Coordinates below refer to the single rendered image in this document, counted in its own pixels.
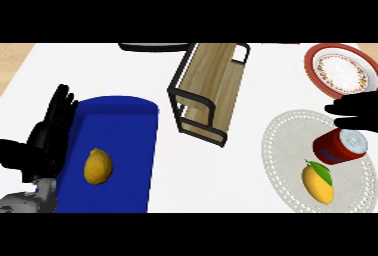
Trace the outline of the yellow mango with green leaf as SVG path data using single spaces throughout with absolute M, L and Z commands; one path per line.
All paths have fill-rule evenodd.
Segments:
M 333 200 L 333 183 L 329 169 L 320 163 L 305 161 L 301 179 L 314 200 L 329 205 Z

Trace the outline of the red rimmed patterned plate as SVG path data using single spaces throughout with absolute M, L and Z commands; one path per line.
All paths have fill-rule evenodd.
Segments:
M 345 44 L 311 46 L 304 54 L 304 70 L 319 90 L 333 99 L 378 91 L 378 62 Z

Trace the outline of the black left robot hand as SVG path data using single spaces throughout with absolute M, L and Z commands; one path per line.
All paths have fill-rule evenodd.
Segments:
M 26 142 L 0 139 L 0 165 L 20 171 L 23 183 L 54 178 L 63 168 L 77 106 L 69 86 L 60 84 Z

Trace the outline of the wooden tiered shelf black frame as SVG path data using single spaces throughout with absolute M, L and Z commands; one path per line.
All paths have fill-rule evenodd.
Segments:
M 190 43 L 167 88 L 180 133 L 224 146 L 251 47 Z

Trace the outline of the blue cutting board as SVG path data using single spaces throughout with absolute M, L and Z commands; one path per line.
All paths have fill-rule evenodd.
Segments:
M 103 96 L 80 102 L 69 133 L 66 163 L 56 178 L 59 213 L 143 213 L 147 211 L 158 128 L 158 106 L 131 96 Z M 91 185 L 84 164 L 93 149 L 112 160 L 105 183 Z

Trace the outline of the yellow lemon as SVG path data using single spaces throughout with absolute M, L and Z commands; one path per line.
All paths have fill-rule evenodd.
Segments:
M 112 159 L 109 154 L 94 148 L 90 151 L 84 164 L 84 178 L 88 184 L 99 185 L 105 183 L 112 174 Z

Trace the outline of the round white lace placemat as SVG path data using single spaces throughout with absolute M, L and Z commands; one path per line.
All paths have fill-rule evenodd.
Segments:
M 313 140 L 335 128 L 331 117 L 311 110 L 292 110 L 271 120 L 261 142 L 261 158 L 271 187 L 295 212 L 378 212 L 376 168 L 367 155 L 326 165 L 333 184 L 333 200 L 320 203 L 307 192 L 301 173 L 308 161 L 320 164 Z

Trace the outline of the red can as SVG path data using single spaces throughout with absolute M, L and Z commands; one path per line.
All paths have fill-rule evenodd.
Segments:
M 336 128 L 313 141 L 313 153 L 329 165 L 362 158 L 367 151 L 367 141 L 356 130 Z

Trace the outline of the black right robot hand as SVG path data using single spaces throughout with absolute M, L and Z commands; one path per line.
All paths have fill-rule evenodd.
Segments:
M 333 120 L 338 128 L 378 133 L 378 91 L 344 95 L 325 106 L 325 111 L 339 115 Z

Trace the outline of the black rimmed round object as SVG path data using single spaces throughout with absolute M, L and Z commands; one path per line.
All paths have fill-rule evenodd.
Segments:
M 176 52 L 189 48 L 187 43 L 119 43 L 118 46 L 124 51 L 136 52 Z

